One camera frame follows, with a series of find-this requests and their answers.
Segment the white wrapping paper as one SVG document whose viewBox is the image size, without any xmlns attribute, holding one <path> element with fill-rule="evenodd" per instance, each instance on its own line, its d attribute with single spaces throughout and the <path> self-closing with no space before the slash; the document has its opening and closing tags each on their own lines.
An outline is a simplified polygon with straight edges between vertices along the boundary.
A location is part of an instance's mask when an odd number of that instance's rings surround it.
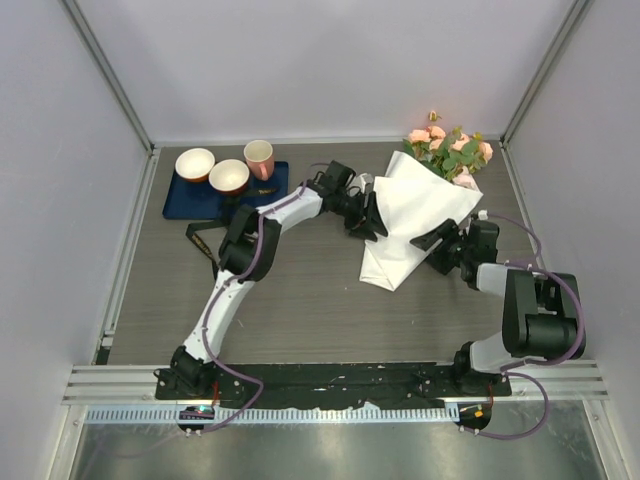
<svg viewBox="0 0 640 480">
<path fill-rule="evenodd" d="M 413 157 L 395 151 L 373 191 L 388 235 L 365 242 L 359 280 L 395 291 L 425 260 L 410 241 L 448 219 L 460 223 L 478 205 L 482 193 L 452 184 Z"/>
</svg>

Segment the pink fake flower stem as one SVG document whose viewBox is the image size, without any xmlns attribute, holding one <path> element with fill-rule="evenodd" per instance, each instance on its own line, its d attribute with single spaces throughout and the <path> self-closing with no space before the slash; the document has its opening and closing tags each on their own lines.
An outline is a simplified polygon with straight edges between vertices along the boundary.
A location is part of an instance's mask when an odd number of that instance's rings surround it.
<svg viewBox="0 0 640 480">
<path fill-rule="evenodd" d="M 434 152 L 438 150 L 446 138 L 446 131 L 437 122 L 441 116 L 436 110 L 427 115 L 427 125 L 412 130 L 403 140 L 403 151 L 420 162 L 430 162 Z"/>
</svg>

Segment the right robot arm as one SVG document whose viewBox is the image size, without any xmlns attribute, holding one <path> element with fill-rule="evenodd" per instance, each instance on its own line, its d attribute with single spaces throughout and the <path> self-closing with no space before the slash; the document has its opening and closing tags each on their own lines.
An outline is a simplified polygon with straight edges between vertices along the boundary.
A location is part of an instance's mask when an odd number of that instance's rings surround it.
<svg viewBox="0 0 640 480">
<path fill-rule="evenodd" d="M 580 358 L 586 348 L 576 278 L 498 263 L 499 234 L 497 224 L 473 215 L 466 228 L 447 219 L 410 240 L 438 273 L 457 268 L 468 287 L 503 300 L 500 332 L 455 353 L 451 380 L 465 395 L 489 389 L 513 368 L 558 365 Z"/>
</svg>

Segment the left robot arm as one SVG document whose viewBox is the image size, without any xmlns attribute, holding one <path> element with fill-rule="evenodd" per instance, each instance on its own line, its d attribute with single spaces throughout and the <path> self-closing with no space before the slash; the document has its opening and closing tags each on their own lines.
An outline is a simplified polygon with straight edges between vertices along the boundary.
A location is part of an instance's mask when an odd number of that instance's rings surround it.
<svg viewBox="0 0 640 480">
<path fill-rule="evenodd" d="M 273 203 L 257 208 L 240 206 L 226 225 L 217 255 L 198 232 L 221 224 L 211 221 L 189 225 L 187 237 L 211 260 L 215 283 L 196 326 L 175 350 L 169 367 L 156 373 L 156 397 L 200 399 L 212 391 L 216 362 L 229 325 L 250 289 L 270 271 L 283 233 L 330 212 L 344 219 L 345 231 L 351 237 L 373 242 L 386 237 L 374 184 L 372 175 L 358 175 L 332 161 Z"/>
</svg>

